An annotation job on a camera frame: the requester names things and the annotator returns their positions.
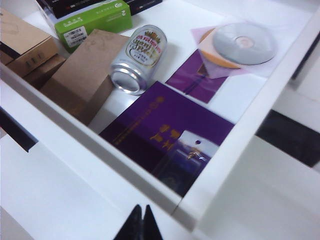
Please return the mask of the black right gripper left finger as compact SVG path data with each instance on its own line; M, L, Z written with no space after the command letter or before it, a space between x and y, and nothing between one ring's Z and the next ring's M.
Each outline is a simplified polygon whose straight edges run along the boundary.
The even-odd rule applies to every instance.
M141 223L142 208L137 204L114 237L114 240L139 240Z

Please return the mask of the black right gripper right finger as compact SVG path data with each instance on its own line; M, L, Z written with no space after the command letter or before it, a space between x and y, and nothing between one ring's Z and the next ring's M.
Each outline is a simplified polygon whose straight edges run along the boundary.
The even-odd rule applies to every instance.
M144 240L163 240L156 219L150 205L146 206L143 217L143 239Z

